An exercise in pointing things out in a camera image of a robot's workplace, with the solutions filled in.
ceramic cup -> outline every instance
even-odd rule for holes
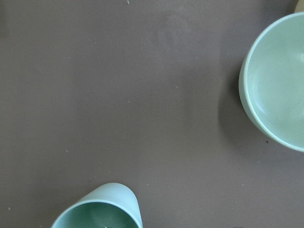
[[[143,228],[134,193],[119,183],[95,189],[66,209],[52,228]]]

brown table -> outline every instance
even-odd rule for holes
[[[296,0],[129,2],[0,1],[0,227],[50,227],[120,182],[145,228],[302,228],[304,154],[237,87]]]

mint green cup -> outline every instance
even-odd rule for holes
[[[66,209],[52,228],[143,228],[143,223],[134,193],[108,183]]]
[[[304,152],[304,12],[267,27],[248,52],[239,94],[250,120],[266,135]]]

bowl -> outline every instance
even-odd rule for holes
[[[304,12],[277,20],[259,35],[243,62],[239,94],[262,132],[304,152]]]

cup rim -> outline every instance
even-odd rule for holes
[[[63,211],[59,216],[58,218],[55,220],[55,222],[53,223],[52,225],[52,228],[54,228],[57,223],[69,212],[71,211],[72,209],[76,208],[76,207],[79,207],[81,205],[84,205],[84,204],[88,204],[88,203],[107,203],[107,204],[110,204],[110,205],[113,205],[115,207],[118,207],[119,209],[123,210],[125,213],[127,213],[132,219],[133,221],[136,223],[137,227],[138,228],[142,228],[142,225],[140,224],[140,222],[135,218],[134,215],[132,215],[126,208],[122,207],[121,205],[118,205],[117,203],[114,203],[112,201],[108,201],[108,200],[102,200],[102,199],[87,199],[87,200],[84,200],[84,201],[79,201],[75,204],[73,204],[72,206],[70,206],[69,208],[67,208],[65,211]]]
[[[259,44],[259,42],[263,39],[263,37],[275,26],[277,26],[278,24],[282,23],[283,21],[286,21],[288,19],[291,18],[295,18],[295,17],[303,17],[304,16],[304,12],[297,12],[297,13],[293,13],[293,14],[289,14],[287,16],[284,16],[278,20],[276,20],[275,22],[273,22],[272,24],[270,24],[266,29],[263,30],[263,32],[257,37],[257,39],[255,40],[255,42],[253,43],[253,45],[251,46],[247,56],[246,56],[246,60],[245,60],[245,64],[244,64],[244,73],[243,73],[243,77],[244,77],[244,92],[245,92],[245,99],[246,102],[248,104],[248,107],[252,113],[253,118],[255,119],[255,121],[257,122],[257,124],[259,125],[259,127],[262,128],[262,130],[268,135],[270,136],[272,139],[274,139],[275,141],[283,144],[286,147],[289,147],[293,150],[297,150],[297,151],[301,151],[304,152],[304,147],[300,147],[300,146],[296,146],[293,145],[291,143],[288,143],[286,141],[284,141],[283,139],[279,138],[278,136],[276,136],[275,134],[273,134],[264,124],[263,122],[260,120],[260,118],[258,117],[257,113],[255,112],[251,101],[250,101],[250,96],[249,96],[249,92],[247,89],[247,75],[248,75],[248,67],[249,67],[249,63],[252,57],[252,54],[254,53],[257,45]]]

